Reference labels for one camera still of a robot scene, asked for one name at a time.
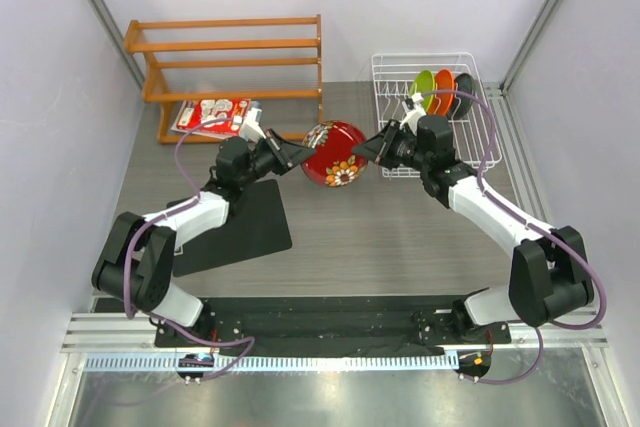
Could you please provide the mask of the lime green plate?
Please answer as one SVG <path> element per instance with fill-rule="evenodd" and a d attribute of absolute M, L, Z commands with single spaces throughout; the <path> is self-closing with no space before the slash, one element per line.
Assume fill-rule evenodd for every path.
<path fill-rule="evenodd" d="M 409 96 L 413 97 L 415 94 L 420 93 L 422 96 L 421 105 L 424 111 L 429 114 L 435 98 L 433 91 L 436 88 L 435 74 L 431 70 L 423 70 L 414 79 L 409 89 Z"/>

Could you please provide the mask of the red floral plate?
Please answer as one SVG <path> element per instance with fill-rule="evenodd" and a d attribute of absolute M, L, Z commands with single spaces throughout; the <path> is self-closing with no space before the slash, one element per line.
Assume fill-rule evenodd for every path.
<path fill-rule="evenodd" d="M 312 128 L 302 145 L 315 154 L 302 164 L 307 178 L 319 185 L 338 188 L 355 182 L 366 170 L 368 161 L 352 149 L 366 140 L 364 133 L 349 122 L 331 120 Z"/>

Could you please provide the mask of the dark teal plate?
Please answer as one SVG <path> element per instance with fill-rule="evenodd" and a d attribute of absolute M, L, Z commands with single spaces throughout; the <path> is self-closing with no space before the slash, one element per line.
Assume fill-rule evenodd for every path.
<path fill-rule="evenodd" d="M 452 105 L 447 112 L 450 120 L 463 119 L 471 110 L 475 95 L 476 81 L 468 73 L 461 73 L 455 77 L 457 94 L 454 95 Z"/>

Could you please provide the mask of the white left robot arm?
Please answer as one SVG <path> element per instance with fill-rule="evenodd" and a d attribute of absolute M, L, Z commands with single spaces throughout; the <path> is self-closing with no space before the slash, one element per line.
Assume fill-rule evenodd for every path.
<path fill-rule="evenodd" d="M 178 324 L 190 345 L 205 344 L 213 322 L 204 303 L 172 279 L 288 250 L 292 239 L 277 176 L 315 154 L 273 130 L 255 144 L 224 140 L 209 181 L 158 213 L 119 215 L 92 273 L 98 291 Z"/>

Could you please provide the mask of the orange plate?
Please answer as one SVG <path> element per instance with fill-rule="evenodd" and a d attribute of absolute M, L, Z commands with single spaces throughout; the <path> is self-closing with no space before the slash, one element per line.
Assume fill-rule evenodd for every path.
<path fill-rule="evenodd" d="M 442 69 L 435 75 L 435 89 L 437 93 L 431 103 L 429 113 L 432 115 L 446 116 L 450 110 L 455 89 L 455 76 L 449 69 Z"/>

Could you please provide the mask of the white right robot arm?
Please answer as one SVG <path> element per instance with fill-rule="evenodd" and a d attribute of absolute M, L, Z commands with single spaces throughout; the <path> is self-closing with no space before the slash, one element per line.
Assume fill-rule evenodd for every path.
<path fill-rule="evenodd" d="M 393 120 L 352 152 L 380 167 L 417 171 L 429 196 L 473 222 L 510 256 L 506 285 L 455 302 L 451 327 L 460 340 L 475 341 L 498 322 L 554 323 L 594 300 L 598 284 L 577 230 L 538 223 L 484 183 L 476 169 L 458 158 L 445 118 Z"/>

